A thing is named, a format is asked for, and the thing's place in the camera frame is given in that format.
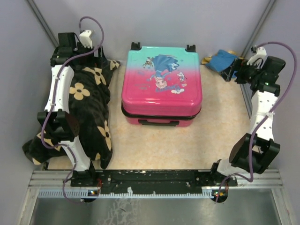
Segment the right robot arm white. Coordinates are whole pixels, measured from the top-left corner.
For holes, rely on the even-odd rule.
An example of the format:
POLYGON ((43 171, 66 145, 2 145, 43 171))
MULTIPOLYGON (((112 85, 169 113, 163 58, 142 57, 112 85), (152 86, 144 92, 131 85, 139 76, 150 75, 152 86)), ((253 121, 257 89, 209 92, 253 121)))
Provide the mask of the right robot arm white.
POLYGON ((276 81, 284 67, 285 61, 277 57, 252 57, 235 59, 220 73, 224 79, 236 76, 236 83, 250 85, 252 113, 249 131, 233 146, 229 158, 213 164, 209 174, 212 184, 221 185, 226 176, 237 173, 262 174, 278 155, 280 144, 274 141, 272 108, 278 101, 280 85, 276 81))

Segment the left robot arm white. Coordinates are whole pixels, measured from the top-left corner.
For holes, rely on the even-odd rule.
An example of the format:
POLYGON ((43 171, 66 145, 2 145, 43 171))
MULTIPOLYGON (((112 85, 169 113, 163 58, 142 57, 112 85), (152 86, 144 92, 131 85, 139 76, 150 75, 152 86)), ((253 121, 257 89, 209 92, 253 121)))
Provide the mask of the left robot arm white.
POLYGON ((69 111, 69 89, 74 77, 74 69, 88 62, 95 64, 94 52, 101 46, 93 47, 92 31, 59 33, 59 46, 50 59, 52 81, 44 111, 37 114, 42 126, 41 141, 47 149, 61 147, 73 164, 72 178, 87 186, 98 180, 91 160, 85 154, 79 140, 79 122, 69 111))

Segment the black blanket yellow flowers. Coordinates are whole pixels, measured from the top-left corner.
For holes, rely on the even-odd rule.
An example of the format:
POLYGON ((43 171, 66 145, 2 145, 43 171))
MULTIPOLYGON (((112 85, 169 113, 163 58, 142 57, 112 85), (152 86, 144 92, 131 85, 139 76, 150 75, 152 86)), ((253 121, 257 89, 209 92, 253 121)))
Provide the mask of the black blanket yellow flowers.
POLYGON ((87 155, 106 169, 113 155, 108 127, 111 93, 109 85, 119 61, 102 67, 77 66, 69 89, 69 110, 80 124, 79 139, 87 155))

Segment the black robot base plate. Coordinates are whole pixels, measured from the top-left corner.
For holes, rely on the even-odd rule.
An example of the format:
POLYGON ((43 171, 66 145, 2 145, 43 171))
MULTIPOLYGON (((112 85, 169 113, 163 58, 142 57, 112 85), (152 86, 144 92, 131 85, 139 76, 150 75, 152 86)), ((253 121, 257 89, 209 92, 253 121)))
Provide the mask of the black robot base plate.
POLYGON ((85 178, 75 172, 72 187, 96 187, 102 194, 201 194, 203 187, 217 187, 225 178, 215 170, 96 170, 85 178))

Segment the teal hard-shell suitcase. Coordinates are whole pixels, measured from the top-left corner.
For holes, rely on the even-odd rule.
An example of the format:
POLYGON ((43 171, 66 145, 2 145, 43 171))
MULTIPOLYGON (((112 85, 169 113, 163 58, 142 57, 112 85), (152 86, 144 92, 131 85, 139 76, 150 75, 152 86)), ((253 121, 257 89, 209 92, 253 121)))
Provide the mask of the teal hard-shell suitcase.
POLYGON ((199 56, 187 47, 132 42, 121 92, 121 110, 135 125, 188 127, 202 108, 199 56))

